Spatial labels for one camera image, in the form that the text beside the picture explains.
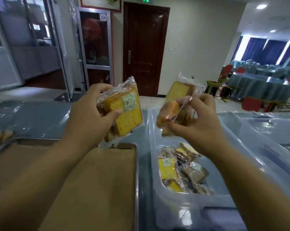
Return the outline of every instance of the ceiling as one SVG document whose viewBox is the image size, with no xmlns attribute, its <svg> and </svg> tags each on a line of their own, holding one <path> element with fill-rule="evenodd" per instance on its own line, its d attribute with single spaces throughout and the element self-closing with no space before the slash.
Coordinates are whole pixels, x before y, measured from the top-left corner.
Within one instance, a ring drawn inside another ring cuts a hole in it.
<svg viewBox="0 0 290 231">
<path fill-rule="evenodd" d="M 290 0 L 238 0 L 247 2 L 238 31 L 242 35 L 267 37 L 273 40 L 290 40 Z M 260 4 L 268 4 L 258 10 Z"/>
</svg>

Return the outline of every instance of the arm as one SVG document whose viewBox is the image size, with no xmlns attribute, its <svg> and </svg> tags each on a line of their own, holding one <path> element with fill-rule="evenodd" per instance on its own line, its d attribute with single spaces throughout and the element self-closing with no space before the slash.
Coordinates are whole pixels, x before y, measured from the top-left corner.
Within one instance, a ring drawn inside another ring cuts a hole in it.
<svg viewBox="0 0 290 231">
<path fill-rule="evenodd" d="M 249 230 L 290 231 L 289 199 L 230 146 L 216 115 L 214 98 L 203 94 L 200 99 L 193 98 L 191 106 L 198 115 L 191 126 L 168 122 L 166 127 L 215 164 Z"/>
<path fill-rule="evenodd" d="M 71 108 L 62 139 L 0 192 L 0 230 L 37 230 L 70 171 L 96 147 L 120 116 L 101 117 L 96 101 L 107 84 L 93 85 Z"/>
</svg>

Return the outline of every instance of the baking tray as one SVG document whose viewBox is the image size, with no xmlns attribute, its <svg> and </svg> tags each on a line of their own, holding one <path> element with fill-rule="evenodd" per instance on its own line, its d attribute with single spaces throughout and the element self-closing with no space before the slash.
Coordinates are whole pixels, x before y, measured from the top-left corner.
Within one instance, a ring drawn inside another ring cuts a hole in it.
<svg viewBox="0 0 290 231">
<path fill-rule="evenodd" d="M 28 146 L 51 146 L 56 143 L 59 139 L 36 139 L 36 138 L 22 138 L 13 137 L 4 143 L 0 144 L 0 154 L 11 144 L 17 143 Z M 135 212 L 134 212 L 134 231 L 139 230 L 139 147 L 135 145 Z"/>
</svg>

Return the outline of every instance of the door handle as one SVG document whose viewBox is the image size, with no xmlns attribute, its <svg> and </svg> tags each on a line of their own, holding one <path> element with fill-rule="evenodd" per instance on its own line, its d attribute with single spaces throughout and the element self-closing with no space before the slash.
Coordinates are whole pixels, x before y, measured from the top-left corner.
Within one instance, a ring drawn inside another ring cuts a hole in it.
<svg viewBox="0 0 290 231">
<path fill-rule="evenodd" d="M 131 56 L 131 50 L 128 50 L 128 65 L 131 64 L 131 58 L 133 58 L 133 56 Z"/>
</svg>

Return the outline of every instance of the dark red door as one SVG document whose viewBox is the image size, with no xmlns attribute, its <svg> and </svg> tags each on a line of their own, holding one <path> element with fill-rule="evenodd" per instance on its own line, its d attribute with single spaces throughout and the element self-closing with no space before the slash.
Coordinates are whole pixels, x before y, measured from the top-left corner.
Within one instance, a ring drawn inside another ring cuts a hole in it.
<svg viewBox="0 0 290 231">
<path fill-rule="evenodd" d="M 134 76 L 139 95 L 157 96 L 169 8 L 124 3 L 124 80 Z"/>
</svg>

